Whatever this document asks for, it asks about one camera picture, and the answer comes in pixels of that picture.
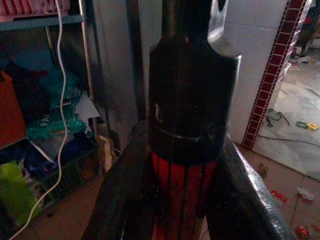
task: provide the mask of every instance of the trash on floor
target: trash on floor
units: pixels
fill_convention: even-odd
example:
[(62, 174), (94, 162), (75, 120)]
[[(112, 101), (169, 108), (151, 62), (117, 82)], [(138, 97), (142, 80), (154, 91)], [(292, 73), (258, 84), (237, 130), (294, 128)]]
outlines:
[(311, 56), (304, 56), (304, 57), (299, 57), (297, 62), (298, 63), (309, 63), (312, 60)]
[(258, 174), (264, 179), (268, 174), (269, 167), (265, 165), (263, 162), (260, 163), (258, 167)]
[(302, 50), (303, 50), (303, 49), (302, 49), (302, 47), (300, 47), (300, 46), (296, 46), (296, 47), (295, 47), (295, 53), (296, 53), (296, 54), (301, 54)]
[(307, 188), (298, 187), (297, 188), (298, 193), (303, 197), (304, 199), (313, 201), (315, 200), (315, 195)]
[(317, 130), (319, 127), (318, 127), (318, 125), (316, 125), (315, 123), (313, 123), (313, 122), (309, 122), (308, 124), (307, 124), (307, 126), (308, 126), (308, 128), (310, 128), (310, 129), (312, 129), (312, 130)]
[(271, 195), (276, 205), (280, 208), (288, 201), (288, 198), (276, 190), (271, 191)]
[(313, 224), (308, 226), (298, 225), (295, 227), (295, 231), (300, 239), (320, 237), (320, 229)]
[(313, 122), (306, 123), (302, 121), (296, 121), (296, 126), (303, 129), (312, 129), (314, 131), (319, 128), (318, 125)]
[(298, 66), (292, 66), (292, 67), (290, 68), (290, 70), (301, 71), (300, 67), (298, 67)]

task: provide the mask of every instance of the red tile border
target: red tile border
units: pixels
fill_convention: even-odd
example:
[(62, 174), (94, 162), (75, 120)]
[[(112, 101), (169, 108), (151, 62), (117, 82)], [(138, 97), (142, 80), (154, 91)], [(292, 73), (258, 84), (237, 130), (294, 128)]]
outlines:
[(282, 79), (283, 68), (293, 51), (311, 2), (312, 0), (288, 0), (286, 4), (242, 139), (242, 146), (249, 150), (254, 147), (271, 96), (278, 80)]

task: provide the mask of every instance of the pink basket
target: pink basket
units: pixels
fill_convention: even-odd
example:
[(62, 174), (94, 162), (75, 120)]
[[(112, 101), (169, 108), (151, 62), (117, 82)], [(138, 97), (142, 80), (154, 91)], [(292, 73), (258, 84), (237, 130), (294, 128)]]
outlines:
[[(61, 13), (68, 15), (70, 0), (59, 0)], [(15, 18), (56, 15), (55, 0), (0, 0), (0, 22), (11, 22)]]

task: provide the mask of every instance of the green bag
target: green bag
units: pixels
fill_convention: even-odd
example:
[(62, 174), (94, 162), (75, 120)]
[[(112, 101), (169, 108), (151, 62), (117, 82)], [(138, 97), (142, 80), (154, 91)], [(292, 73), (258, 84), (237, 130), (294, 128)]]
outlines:
[[(0, 165), (0, 201), (17, 226), (27, 222), (30, 211), (36, 204), (36, 199), (15, 161)], [(32, 217), (40, 212), (41, 209), (36, 207)]]
[[(75, 114), (75, 107), (68, 105), (63, 107), (64, 118), (69, 134), (84, 132), (86, 125)], [(28, 140), (50, 139), (65, 133), (64, 123), (60, 115), (60, 109), (56, 108), (52, 113), (42, 119), (29, 124), (26, 128), (25, 136)]]

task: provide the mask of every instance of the white cable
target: white cable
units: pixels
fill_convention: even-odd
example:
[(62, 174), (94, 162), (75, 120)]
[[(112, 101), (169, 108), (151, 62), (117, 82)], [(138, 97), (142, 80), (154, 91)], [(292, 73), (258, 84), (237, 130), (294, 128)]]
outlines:
[(62, 143), (60, 145), (59, 148), (59, 153), (58, 153), (58, 170), (59, 170), (59, 176), (58, 179), (56, 181), (56, 183), (45, 193), (42, 195), (42, 197), (40, 197), (40, 199), (35, 203), (35, 205), (33, 206), (28, 221), (26, 222), (26, 224), (16, 233), (14, 234), (9, 240), (13, 240), (17, 235), (19, 235), (30, 223), (32, 215), (36, 209), (36, 207), (38, 206), (38, 204), (50, 193), (52, 192), (60, 183), (61, 181), (61, 176), (62, 176), (62, 168), (61, 168), (61, 153), (62, 153), (62, 149), (64, 148), (66, 139), (68, 137), (68, 128), (67, 128), (67, 123), (66, 123), (66, 119), (65, 119), (65, 115), (64, 115), (64, 109), (63, 109), (63, 103), (64, 103), (64, 96), (65, 96), (65, 90), (66, 90), (66, 83), (67, 83), (67, 76), (66, 76), (66, 71), (64, 68), (64, 63), (62, 62), (62, 58), (61, 58), (61, 38), (62, 38), (62, 33), (63, 33), (63, 24), (62, 24), (62, 16), (61, 16), (61, 11), (60, 11), (60, 5), (59, 5), (59, 0), (54, 0), (55, 1), (55, 5), (56, 5), (56, 10), (58, 13), (58, 20), (59, 20), (59, 36), (58, 36), (58, 42), (57, 42), (57, 55), (58, 55), (58, 60), (59, 60), (59, 64), (60, 64), (60, 68), (63, 74), (63, 87), (61, 90), (61, 97), (60, 97), (60, 114), (61, 114), (61, 118), (62, 118), (62, 122), (63, 122), (63, 126), (64, 126), (64, 137), (62, 140)]

